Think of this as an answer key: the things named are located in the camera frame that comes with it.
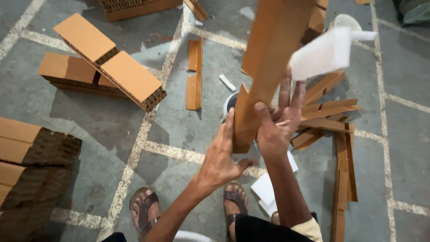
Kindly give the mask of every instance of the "floor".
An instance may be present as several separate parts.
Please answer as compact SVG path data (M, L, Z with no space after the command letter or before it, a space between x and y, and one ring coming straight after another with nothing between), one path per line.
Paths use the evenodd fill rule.
M71 133L83 140L73 184L53 211L41 237L50 241L100 241L120 231L137 234L129 199L151 185L162 209L187 185L203 161L221 122L222 105L236 87L250 85L240 72L257 0L201 0L216 18L194 26L188 8L170 9L109 23L95 0L0 0L0 116ZM145 113L132 101L58 90L37 74L45 52L74 55L52 27L80 13L165 85L168 96ZM345 241L428 241L430 236L430 27L401 27L391 0L330 0L326 24L339 13L355 17L373 42L352 46L346 78L321 101L359 98L349 115L356 124L354 161L359 202L345 213ZM174 36L161 42L151 33ZM202 109L185 110L187 40L203 41ZM328 135L307 150L293 151L296 177L309 208L317 212L329 241L336 153ZM247 155L257 168L240 178L250 196L250 214L268 218L250 186L264 174L258 150ZM224 240L222 191L201 202L182 224Z

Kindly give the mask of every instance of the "fingernail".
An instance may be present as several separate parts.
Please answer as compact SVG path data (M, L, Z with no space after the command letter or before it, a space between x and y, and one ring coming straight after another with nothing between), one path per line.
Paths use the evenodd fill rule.
M258 102L254 105L256 111L261 111L264 109L264 104L262 102Z

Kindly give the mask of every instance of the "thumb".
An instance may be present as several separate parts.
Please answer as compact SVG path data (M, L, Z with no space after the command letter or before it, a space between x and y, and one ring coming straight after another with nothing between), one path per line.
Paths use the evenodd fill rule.
M272 121L272 116L270 115L269 109L263 102L258 102L254 105L254 111L257 114L258 119L260 119L261 126L264 129L276 128L276 125Z
M256 165L256 164L257 164L257 162L254 161L253 159L250 159L250 158L244 158L244 159L240 160L236 165L236 168L237 168L238 173L239 173L238 176L240 176L245 171L246 168L248 168L252 165Z

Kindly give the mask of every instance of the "sandal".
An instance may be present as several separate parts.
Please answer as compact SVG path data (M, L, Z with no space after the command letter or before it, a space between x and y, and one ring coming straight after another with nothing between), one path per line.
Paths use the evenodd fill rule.
M148 185L144 185L142 188L139 188L130 199L130 217L132 219L133 225L137 229L139 233L139 238L142 238L143 236L146 236L149 231L152 229L152 226L157 222L157 220L160 217L154 218L151 221L148 221L148 210L151 207L151 205L155 202L158 202L158 196L153 191L151 195L146 196L146 192L148 190L152 190ZM139 195L143 193L145 194L146 198L142 201L142 203L139 206L139 215L138 215L138 224L135 223L135 220L132 217L133 212L133 204L136 203L136 198L139 198Z
M243 189L242 185L240 185L240 183L237 182L237 181L232 181L232 182L228 183L224 187L224 198L223 198L223 201L222 201L223 204L224 204L225 200L228 199L228 200L234 202L239 207L240 214L246 214L247 215L248 214L248 210L246 209L244 200L242 200L242 198L240 197L239 193L234 192L234 191L226 191L227 186L231 186L233 188L235 186L238 186L239 189L242 189L242 191L245 191ZM236 221L236 216L237 215L239 215L239 214L229 214L229 215L227 215L227 212L226 212L225 206L224 206L225 225L226 225L226 228L227 228L227 230L226 230L227 239L226 240L228 242L232 242L233 241L231 239L231 237L230 237L230 231L229 231L228 227L230 226L230 224L232 222Z

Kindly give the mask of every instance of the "white bucket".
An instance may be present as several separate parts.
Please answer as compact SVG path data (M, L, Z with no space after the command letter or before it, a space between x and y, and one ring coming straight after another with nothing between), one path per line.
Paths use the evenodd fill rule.
M239 95L239 92L235 92L235 93L231 94L227 98L227 100L225 101L224 108L223 108L224 118L227 118L228 110L230 110L230 108L234 108L236 106L236 101L237 101L238 95Z
M348 14L337 15L336 18L329 24L328 30L331 30L334 27L349 27L352 31L362 31L358 21Z

